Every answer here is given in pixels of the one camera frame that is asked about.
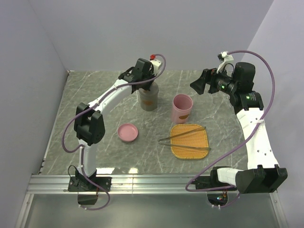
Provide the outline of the pink round lid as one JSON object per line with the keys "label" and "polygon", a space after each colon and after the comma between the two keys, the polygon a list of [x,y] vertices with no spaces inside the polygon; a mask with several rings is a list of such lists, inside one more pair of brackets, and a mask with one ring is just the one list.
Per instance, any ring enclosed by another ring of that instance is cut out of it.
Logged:
{"label": "pink round lid", "polygon": [[123,142],[133,142],[138,136],[138,129],[131,123],[125,123],[118,127],[117,134]]}

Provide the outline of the metal serving tongs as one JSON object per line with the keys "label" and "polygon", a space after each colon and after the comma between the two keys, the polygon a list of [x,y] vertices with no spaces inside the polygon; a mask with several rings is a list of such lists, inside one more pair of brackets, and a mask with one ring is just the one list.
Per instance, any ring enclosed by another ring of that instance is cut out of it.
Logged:
{"label": "metal serving tongs", "polygon": [[206,127],[198,125],[176,125],[170,131],[170,136],[158,140],[159,144],[191,149],[196,151],[210,151]]}

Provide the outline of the grey round lid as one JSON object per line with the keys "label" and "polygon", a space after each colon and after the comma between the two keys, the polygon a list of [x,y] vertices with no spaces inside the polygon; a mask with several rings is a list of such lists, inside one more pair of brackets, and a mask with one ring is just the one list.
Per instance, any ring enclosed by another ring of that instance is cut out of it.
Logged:
{"label": "grey round lid", "polygon": [[153,96],[158,94],[158,92],[159,92],[159,87],[155,82],[151,84],[149,90],[144,90],[143,88],[139,89],[139,93],[143,96]]}

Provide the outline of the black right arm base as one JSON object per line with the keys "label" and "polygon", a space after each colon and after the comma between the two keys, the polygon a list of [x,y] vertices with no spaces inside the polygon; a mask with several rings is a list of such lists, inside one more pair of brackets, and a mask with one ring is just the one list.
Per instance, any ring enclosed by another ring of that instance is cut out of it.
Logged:
{"label": "black right arm base", "polygon": [[195,190],[204,190],[207,192],[207,200],[212,207],[224,207],[228,204],[228,192],[236,191],[236,187],[230,187],[229,184],[216,182],[211,176],[200,176],[194,180],[192,185]]}

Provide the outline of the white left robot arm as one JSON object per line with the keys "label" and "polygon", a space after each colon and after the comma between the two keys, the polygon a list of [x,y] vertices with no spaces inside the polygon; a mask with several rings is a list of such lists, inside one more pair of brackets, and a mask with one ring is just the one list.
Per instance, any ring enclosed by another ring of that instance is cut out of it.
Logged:
{"label": "white left robot arm", "polygon": [[97,144],[105,135],[105,117],[124,98],[142,88],[148,90],[155,77],[166,66],[165,60],[139,58],[135,66],[122,72],[115,83],[99,98],[89,104],[81,103],[76,109],[74,131],[80,144],[78,172],[79,185],[85,191],[96,186]]}

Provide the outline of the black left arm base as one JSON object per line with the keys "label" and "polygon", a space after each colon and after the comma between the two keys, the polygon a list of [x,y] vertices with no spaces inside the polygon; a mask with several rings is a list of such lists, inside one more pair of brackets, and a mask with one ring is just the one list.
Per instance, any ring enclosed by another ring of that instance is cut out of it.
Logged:
{"label": "black left arm base", "polygon": [[72,176],[67,188],[68,192],[77,193],[77,201],[80,205],[91,206],[95,205],[98,200],[100,192],[109,191],[111,187],[111,177],[92,177],[89,178],[91,182],[103,188],[101,190],[96,185],[89,182],[83,175]]}

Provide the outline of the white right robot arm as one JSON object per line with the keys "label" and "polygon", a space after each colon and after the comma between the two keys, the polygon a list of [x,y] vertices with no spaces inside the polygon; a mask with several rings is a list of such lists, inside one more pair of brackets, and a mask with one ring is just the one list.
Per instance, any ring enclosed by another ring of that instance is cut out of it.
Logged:
{"label": "white right robot arm", "polygon": [[287,179],[286,168],[281,168],[274,156],[264,122],[261,95],[253,90],[256,68],[253,64],[238,62],[231,76],[225,70],[204,69],[190,84],[199,95],[209,85],[208,93],[219,91],[229,95],[229,101],[241,124],[244,142],[237,146],[247,148],[247,169],[214,166],[208,182],[196,191],[238,190],[241,194],[272,193]]}

